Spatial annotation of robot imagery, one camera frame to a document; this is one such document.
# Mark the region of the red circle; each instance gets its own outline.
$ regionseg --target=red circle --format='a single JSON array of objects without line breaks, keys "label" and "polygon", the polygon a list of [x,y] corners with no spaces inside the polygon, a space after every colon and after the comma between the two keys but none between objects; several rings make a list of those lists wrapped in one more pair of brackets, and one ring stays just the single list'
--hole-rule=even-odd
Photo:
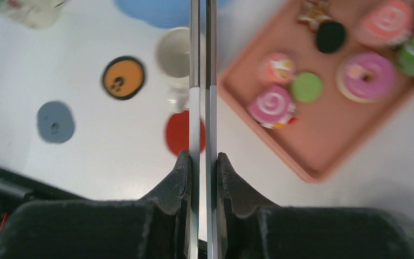
[{"label": "red circle", "polygon": [[[178,156],[180,151],[190,148],[190,112],[172,114],[165,126],[165,141],[172,152]],[[201,119],[201,152],[205,149],[205,125]]]}]

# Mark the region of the red wire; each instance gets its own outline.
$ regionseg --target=red wire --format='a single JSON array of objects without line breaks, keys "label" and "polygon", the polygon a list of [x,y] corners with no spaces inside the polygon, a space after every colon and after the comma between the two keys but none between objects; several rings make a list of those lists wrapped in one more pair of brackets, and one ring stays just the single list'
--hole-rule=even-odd
[{"label": "red wire", "polygon": [[7,219],[8,213],[4,213],[4,217],[2,218],[2,222],[1,222],[1,228],[0,228],[0,233],[2,232],[2,230],[4,230],[4,224],[5,224],[5,220]]}]

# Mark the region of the star-shaped cookie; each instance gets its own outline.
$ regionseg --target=star-shaped cookie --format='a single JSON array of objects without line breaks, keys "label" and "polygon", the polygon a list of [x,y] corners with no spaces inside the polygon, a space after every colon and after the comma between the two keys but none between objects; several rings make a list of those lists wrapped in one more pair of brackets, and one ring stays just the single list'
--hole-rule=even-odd
[{"label": "star-shaped cookie", "polygon": [[327,1],[312,3],[304,1],[302,4],[302,14],[298,17],[298,22],[308,24],[312,31],[317,31],[321,23],[332,21],[332,17],[328,15]]}]

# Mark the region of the green macaron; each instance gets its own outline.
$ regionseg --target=green macaron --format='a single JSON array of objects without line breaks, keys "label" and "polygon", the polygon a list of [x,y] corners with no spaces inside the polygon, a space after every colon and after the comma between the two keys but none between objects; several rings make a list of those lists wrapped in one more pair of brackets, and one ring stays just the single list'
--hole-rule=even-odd
[{"label": "green macaron", "polygon": [[296,101],[313,103],[323,92],[323,81],[310,72],[299,73],[291,84],[291,95]]}]

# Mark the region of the orange circle with paw print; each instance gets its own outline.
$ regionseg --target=orange circle with paw print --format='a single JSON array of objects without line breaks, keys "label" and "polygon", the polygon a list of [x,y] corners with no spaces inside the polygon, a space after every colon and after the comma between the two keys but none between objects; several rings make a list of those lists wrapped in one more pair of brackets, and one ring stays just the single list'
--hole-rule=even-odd
[{"label": "orange circle with paw print", "polygon": [[145,69],[142,63],[130,56],[115,58],[102,75],[102,86],[108,94],[118,100],[135,96],[145,83]]}]

